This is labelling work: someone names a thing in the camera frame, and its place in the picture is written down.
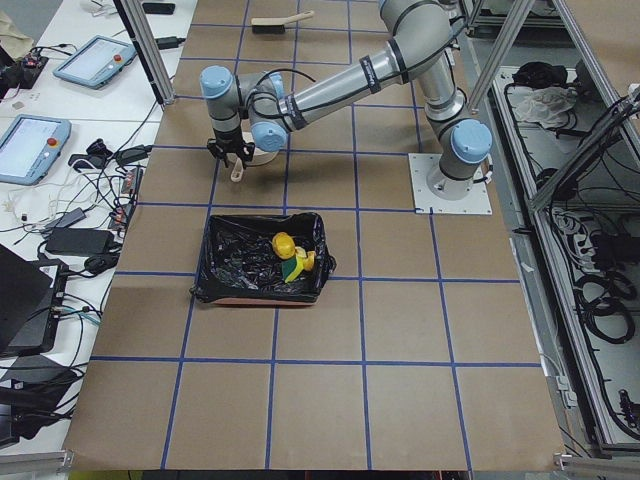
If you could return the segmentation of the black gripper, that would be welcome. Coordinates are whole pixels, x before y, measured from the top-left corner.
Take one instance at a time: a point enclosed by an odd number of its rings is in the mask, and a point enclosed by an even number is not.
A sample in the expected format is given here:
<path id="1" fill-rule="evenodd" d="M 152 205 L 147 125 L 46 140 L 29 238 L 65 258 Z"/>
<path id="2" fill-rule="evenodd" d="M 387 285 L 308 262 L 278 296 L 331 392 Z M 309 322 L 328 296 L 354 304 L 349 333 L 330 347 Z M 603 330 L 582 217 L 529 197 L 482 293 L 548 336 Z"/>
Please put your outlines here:
<path id="1" fill-rule="evenodd" d="M 232 152 L 237 153 L 242 160 L 243 167 L 248 168 L 253 161 L 255 144 L 246 142 L 243 139 L 242 129 L 236 127 L 230 131 L 215 129 L 214 137 L 207 141 L 206 147 L 216 161 L 225 168 L 229 167 L 228 155 Z"/>

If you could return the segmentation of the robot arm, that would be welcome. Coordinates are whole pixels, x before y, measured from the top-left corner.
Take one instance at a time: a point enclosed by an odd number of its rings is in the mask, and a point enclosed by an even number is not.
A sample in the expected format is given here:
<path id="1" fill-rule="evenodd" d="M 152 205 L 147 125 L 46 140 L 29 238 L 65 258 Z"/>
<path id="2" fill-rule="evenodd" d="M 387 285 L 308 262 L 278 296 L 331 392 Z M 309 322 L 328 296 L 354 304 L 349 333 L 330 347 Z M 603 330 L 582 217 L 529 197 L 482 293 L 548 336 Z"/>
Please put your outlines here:
<path id="1" fill-rule="evenodd" d="M 378 52 L 345 70 L 286 93 L 278 69 L 235 75 L 214 65 L 200 74 L 202 96 L 214 132 L 207 148 L 219 162 L 235 155 L 249 163 L 256 150 L 278 152 L 290 133 L 394 85 L 417 82 L 427 120 L 442 154 L 432 188 L 439 195 L 468 186 L 492 146 L 488 127 L 470 117 L 445 50 L 453 42 L 449 14 L 436 1 L 382 1 L 381 20 L 390 37 Z"/>

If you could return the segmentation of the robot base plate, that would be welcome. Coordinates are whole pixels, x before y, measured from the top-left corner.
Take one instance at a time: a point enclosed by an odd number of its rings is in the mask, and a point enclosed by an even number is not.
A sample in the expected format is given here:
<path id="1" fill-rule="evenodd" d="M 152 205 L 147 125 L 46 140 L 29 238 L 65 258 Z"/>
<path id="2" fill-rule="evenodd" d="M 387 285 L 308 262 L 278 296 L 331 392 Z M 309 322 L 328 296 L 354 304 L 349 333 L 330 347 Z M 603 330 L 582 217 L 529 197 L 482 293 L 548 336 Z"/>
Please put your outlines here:
<path id="1" fill-rule="evenodd" d="M 491 215 L 488 188 L 481 169 L 472 179 L 458 181 L 439 169 L 440 154 L 408 155 L 414 211 L 434 215 Z"/>

